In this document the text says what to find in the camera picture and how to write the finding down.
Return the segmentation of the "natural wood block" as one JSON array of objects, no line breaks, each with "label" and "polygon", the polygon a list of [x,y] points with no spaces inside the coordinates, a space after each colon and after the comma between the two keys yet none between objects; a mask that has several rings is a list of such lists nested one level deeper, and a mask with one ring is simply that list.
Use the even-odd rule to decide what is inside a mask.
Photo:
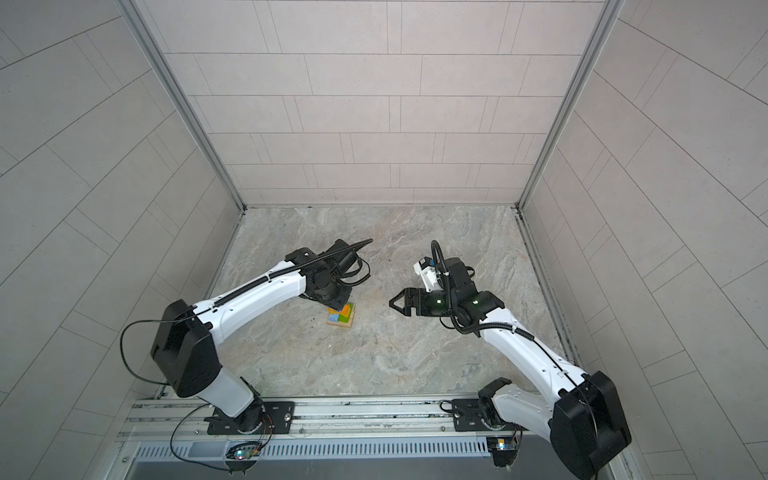
[{"label": "natural wood block", "polygon": [[329,325],[332,325],[332,326],[338,326],[338,327],[343,327],[343,328],[350,328],[350,327],[352,326],[353,320],[354,320],[354,316],[353,316],[353,319],[352,319],[352,321],[351,321],[351,324],[350,324],[349,326],[345,326],[345,325],[339,325],[338,323],[330,323],[330,322],[328,322],[328,321],[327,321],[327,323],[328,323]]}]

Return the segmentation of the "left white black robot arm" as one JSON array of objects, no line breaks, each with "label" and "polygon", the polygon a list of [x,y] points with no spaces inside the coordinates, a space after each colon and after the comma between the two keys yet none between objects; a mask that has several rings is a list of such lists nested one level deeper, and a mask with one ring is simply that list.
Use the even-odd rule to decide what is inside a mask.
[{"label": "left white black robot arm", "polygon": [[189,304],[180,299],[165,308],[150,356],[181,398],[198,397],[218,412],[228,433],[250,434],[266,424],[258,392],[220,362],[218,347],[241,327],[280,303],[302,297],[333,310],[348,302],[366,262],[358,251],[366,239],[341,239],[319,254],[297,249],[267,272],[227,293]]}]

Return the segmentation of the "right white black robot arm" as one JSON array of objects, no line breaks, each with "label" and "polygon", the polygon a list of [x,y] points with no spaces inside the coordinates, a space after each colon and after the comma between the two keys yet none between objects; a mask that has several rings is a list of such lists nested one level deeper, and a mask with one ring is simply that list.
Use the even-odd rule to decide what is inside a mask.
[{"label": "right white black robot arm", "polygon": [[506,378],[494,380],[478,394],[483,421],[492,429],[516,424],[547,439],[575,477],[596,478],[632,442],[613,381],[558,355],[495,294],[476,288],[473,268],[444,257],[438,241],[430,248],[430,256],[414,266],[423,285],[399,293],[399,312],[436,317],[445,328],[475,335],[500,351],[537,392],[525,393]]}]

